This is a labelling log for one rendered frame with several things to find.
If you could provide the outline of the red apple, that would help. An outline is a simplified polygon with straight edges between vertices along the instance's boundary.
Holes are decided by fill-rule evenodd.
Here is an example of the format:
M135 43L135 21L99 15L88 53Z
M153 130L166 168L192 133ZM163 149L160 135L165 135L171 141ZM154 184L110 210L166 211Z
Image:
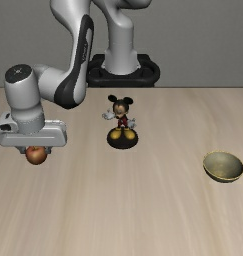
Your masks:
M29 146L26 149L25 155L27 161L33 165L40 165L47 158L45 148L41 146Z

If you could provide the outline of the olive green bowl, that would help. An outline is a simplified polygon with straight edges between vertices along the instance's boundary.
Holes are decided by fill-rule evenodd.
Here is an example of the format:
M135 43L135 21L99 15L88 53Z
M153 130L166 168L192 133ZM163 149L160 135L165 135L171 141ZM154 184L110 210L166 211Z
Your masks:
M213 180L231 183L243 174L243 163L235 155L225 151L212 151L203 158L203 168Z

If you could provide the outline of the small toy figure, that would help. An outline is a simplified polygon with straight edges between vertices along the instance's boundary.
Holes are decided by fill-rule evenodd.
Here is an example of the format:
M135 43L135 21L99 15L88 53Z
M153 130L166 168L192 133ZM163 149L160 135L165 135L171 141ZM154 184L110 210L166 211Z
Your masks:
M117 120L117 126L112 128L107 134L108 144L115 149L130 149L138 143L138 134L134 130L135 119L129 119L127 114L129 107L133 104L133 99L124 97L118 99L115 95L109 95L108 100L113 103L112 109L108 109L102 114L105 120Z

